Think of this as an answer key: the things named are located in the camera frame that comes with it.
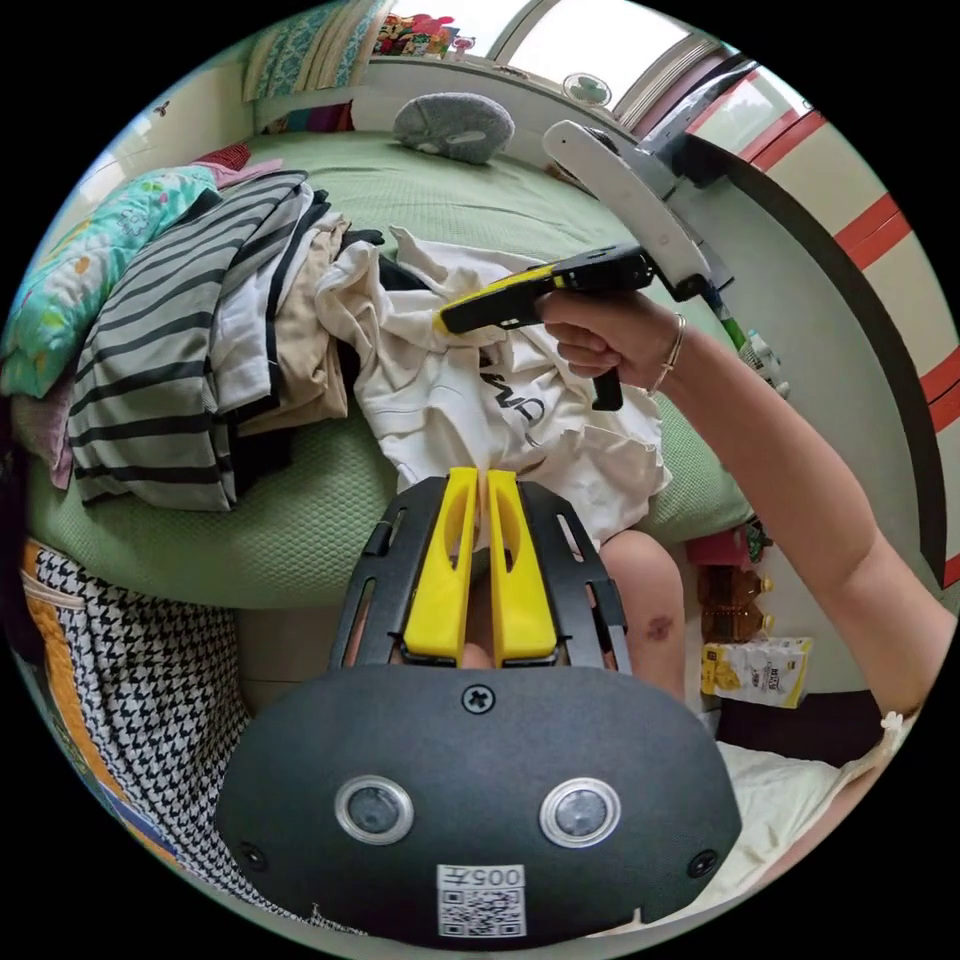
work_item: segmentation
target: teal floral pillow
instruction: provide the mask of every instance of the teal floral pillow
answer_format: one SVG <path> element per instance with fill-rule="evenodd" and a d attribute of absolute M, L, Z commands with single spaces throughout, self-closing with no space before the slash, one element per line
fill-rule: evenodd
<path fill-rule="evenodd" d="M 79 353 L 130 261 L 206 190 L 203 166 L 155 170 L 114 190 L 24 279 L 0 338 L 0 393 L 43 397 Z"/>

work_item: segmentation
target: fan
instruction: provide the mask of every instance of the fan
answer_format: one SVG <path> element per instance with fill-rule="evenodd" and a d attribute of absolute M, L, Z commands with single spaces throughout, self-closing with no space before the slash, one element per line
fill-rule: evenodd
<path fill-rule="evenodd" d="M 612 96 L 610 88 L 589 73 L 571 73 L 563 81 L 563 92 L 585 107 L 605 107 Z"/>

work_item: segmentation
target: hand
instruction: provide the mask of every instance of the hand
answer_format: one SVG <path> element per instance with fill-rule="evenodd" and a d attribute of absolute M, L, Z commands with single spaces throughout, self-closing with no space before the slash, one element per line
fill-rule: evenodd
<path fill-rule="evenodd" d="M 677 335 L 677 317 L 642 293 L 585 297 L 558 291 L 540 302 L 540 316 L 558 352 L 578 377 L 617 368 L 621 383 L 649 388 Z"/>

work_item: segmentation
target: curtain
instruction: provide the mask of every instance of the curtain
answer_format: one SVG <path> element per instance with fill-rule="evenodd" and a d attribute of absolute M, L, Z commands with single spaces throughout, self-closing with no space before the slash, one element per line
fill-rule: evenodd
<path fill-rule="evenodd" d="M 340 0 L 276 24 L 250 55 L 244 101 L 363 83 L 380 24 L 394 0 Z"/>

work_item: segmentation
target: snack bag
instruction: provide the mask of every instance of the snack bag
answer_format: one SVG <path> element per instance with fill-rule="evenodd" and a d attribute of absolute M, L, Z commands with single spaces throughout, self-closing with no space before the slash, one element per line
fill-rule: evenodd
<path fill-rule="evenodd" d="M 704 644 L 700 689 L 707 696 L 795 709 L 812 647 L 809 637 Z"/>

